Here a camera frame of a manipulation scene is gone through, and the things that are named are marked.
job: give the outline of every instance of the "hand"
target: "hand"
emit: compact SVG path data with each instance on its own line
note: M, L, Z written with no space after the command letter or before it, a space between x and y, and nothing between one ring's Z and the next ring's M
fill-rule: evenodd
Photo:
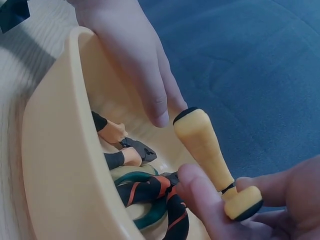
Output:
M169 122L167 106L187 108L162 43L137 0L69 0L81 26L94 31L131 77L150 121Z
M320 156L276 174L237 179L239 191L257 186L265 206L286 206L286 210L258 213L243 222L225 215L220 194L198 166L181 166L178 177L178 194L212 240L320 239Z

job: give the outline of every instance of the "gray fabric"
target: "gray fabric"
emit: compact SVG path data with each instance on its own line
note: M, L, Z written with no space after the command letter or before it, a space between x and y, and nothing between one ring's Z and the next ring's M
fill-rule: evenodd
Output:
M319 0L140 0L235 178L320 153Z

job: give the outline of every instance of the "yellow toy hammer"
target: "yellow toy hammer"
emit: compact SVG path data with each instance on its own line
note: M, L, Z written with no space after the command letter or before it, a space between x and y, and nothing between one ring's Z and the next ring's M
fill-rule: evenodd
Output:
M209 116L197 107L181 112L173 121L174 132L192 157L222 193L224 212L234 221L252 217L263 205L260 190L250 186L237 192L235 180L222 156Z

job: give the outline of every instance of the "orange stripe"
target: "orange stripe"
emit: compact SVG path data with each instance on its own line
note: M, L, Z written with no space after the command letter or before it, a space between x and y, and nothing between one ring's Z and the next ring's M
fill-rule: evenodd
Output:
M161 189L160 189L160 192L159 192L159 195L157 197L158 198L161 198L165 195L166 193L166 190L168 187L170 187L171 183L170 183L170 180L164 176L155 176L155 178L160 182L161 184Z
M130 197L129 197L129 201L128 204L126 205L127 207L129 207L132 204L132 201L134 200L134 196L135 196L135 191L137 186L139 185L139 182L135 182L131 188L131 192L130 192Z
M186 215L187 215L187 211L184 211L184 213L182 214L182 216L180 216L177 220L175 220L173 223L171 223L171 224L168 226L168 230L167 230L167 231L169 231L174 225L176 225L178 222L180 222L182 219L184 219Z

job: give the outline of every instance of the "yellow plastic container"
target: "yellow plastic container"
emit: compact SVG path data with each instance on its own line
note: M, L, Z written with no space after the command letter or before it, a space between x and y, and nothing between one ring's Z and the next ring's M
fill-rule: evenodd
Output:
M129 137L154 149L158 158L151 164L159 173L195 163L172 124L156 128L148 121L128 77L97 36L76 27L23 117L23 179L37 240L162 239L166 219L142 234L132 220L148 206L124 207L103 155L116 149L99 139L91 110L124 123ZM170 111L171 120L176 115ZM202 223L188 213L188 239L208 239Z

